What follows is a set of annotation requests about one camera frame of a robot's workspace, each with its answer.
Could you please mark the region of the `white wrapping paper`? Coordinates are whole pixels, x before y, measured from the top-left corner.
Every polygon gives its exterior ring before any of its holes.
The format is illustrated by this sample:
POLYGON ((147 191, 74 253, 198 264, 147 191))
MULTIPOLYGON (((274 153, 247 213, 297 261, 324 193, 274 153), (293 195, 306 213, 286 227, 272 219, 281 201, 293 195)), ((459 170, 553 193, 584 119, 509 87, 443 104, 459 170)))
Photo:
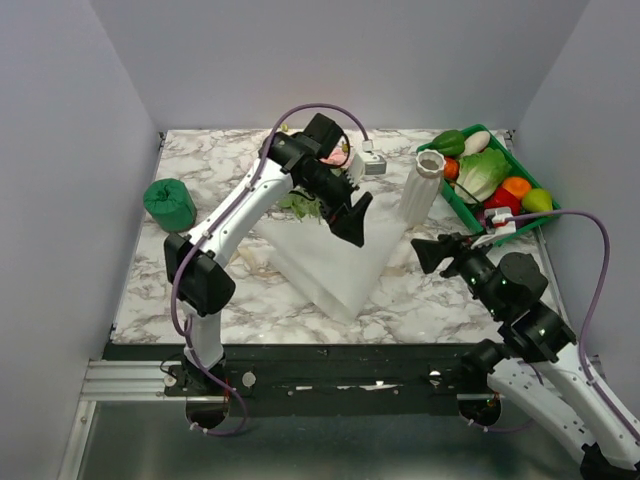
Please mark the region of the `white wrapping paper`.
POLYGON ((332 320, 356 319, 405 232, 398 202, 378 195, 364 221, 359 248, 317 220, 262 220, 255 231, 273 248, 272 265, 332 320))

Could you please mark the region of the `pink rose flower bouquet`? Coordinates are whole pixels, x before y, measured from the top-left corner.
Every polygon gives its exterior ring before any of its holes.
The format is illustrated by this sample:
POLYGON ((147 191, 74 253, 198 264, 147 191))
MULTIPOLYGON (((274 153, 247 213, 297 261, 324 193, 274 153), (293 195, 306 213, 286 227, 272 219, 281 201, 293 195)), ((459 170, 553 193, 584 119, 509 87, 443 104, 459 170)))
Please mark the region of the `pink rose flower bouquet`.
MULTIPOLYGON (((351 162, 351 142, 346 133, 341 134, 337 146, 321 162, 328 166, 334 176, 340 176, 347 170, 351 162)), ((321 217, 320 200, 301 186, 285 195, 277 203, 277 207, 291 212, 298 220, 321 217)))

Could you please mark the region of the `cream ribbon with gold letters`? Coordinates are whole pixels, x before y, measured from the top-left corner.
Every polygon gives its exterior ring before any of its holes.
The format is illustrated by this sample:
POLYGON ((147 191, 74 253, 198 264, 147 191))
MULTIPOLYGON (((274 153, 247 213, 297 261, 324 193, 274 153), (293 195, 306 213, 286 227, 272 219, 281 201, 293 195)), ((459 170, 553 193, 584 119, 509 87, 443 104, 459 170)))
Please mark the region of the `cream ribbon with gold letters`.
POLYGON ((362 247, 339 239, 316 220, 261 220, 254 231, 276 254, 307 275, 339 282, 377 280, 407 227, 394 219, 367 221, 362 247))

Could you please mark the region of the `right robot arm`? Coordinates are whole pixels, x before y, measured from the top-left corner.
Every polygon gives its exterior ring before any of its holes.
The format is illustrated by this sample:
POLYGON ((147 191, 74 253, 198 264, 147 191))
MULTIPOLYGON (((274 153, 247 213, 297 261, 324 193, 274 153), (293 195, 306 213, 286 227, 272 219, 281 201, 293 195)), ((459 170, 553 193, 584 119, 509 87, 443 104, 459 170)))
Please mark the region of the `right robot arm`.
POLYGON ((492 263, 488 247, 460 234, 411 246, 426 274, 448 260, 442 277, 461 277, 500 325, 502 344, 483 340, 462 357, 462 384, 510 399, 566 449, 582 478, 638 478, 639 441, 628 429, 639 421, 581 359, 571 327, 542 302, 548 280, 534 257, 509 252, 492 263))

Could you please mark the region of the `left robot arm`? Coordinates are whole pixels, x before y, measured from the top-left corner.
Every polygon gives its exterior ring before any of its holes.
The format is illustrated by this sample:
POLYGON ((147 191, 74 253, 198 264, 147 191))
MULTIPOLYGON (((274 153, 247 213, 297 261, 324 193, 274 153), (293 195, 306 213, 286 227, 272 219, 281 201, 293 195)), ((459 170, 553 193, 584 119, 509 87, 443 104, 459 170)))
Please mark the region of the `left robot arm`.
POLYGON ((221 312, 236 285, 225 268, 231 254, 262 215, 296 187, 320 202, 322 219, 337 238, 364 244, 364 218, 372 196, 351 196, 357 186, 351 174, 326 164, 344 130, 316 113, 300 132, 273 129, 242 181, 205 220, 187 234, 170 234, 164 242, 167 277, 172 286, 171 319, 186 342, 187 382, 201 395, 228 385, 222 379, 224 359, 221 312))

